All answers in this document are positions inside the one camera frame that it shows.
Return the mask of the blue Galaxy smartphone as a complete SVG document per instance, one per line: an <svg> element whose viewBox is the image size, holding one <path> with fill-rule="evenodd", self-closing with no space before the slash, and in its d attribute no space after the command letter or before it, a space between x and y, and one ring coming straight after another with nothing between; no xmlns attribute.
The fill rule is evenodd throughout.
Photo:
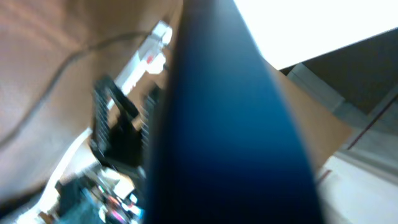
<svg viewBox="0 0 398 224"><path fill-rule="evenodd" d="M145 223L323 223L301 137L233 1L185 1Z"/></svg>

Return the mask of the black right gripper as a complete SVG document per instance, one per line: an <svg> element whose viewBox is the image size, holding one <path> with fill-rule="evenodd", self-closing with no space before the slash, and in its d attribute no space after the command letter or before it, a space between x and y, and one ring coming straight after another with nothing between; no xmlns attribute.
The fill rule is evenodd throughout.
<svg viewBox="0 0 398 224"><path fill-rule="evenodd" d="M110 77L104 76L94 85L93 134L90 147L93 151L104 155L105 162L110 167L125 174L137 173L138 167L143 163L143 158L144 162L150 158L152 125L157 113L160 90L151 90L144 97L142 126L141 131L138 131L132 121L139 116L139 111L116 85L109 88L110 81ZM119 110L116 124L111 127L110 132L109 94Z"/></svg>

